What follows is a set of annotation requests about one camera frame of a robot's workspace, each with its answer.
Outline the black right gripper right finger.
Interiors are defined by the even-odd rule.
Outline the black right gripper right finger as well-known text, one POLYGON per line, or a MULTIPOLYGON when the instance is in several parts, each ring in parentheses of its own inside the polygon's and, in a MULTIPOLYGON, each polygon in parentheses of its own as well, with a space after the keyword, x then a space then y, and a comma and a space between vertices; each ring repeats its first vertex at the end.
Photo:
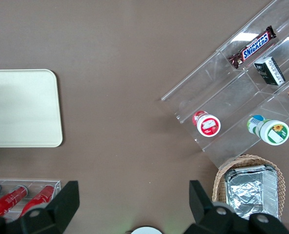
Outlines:
POLYGON ((270 214, 252 214, 248 220, 229 208, 213 205, 198 180, 189 182, 189 206, 195 222, 186 234, 289 234, 286 226, 270 214))

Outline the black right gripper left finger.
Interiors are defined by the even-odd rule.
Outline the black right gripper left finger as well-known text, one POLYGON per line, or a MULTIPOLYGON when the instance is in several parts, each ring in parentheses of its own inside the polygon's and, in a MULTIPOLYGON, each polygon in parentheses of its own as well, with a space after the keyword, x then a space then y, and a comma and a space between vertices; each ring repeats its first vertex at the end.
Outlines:
POLYGON ((78 181, 69 181, 49 203, 36 205, 20 218, 24 234, 62 234, 80 206, 78 181))

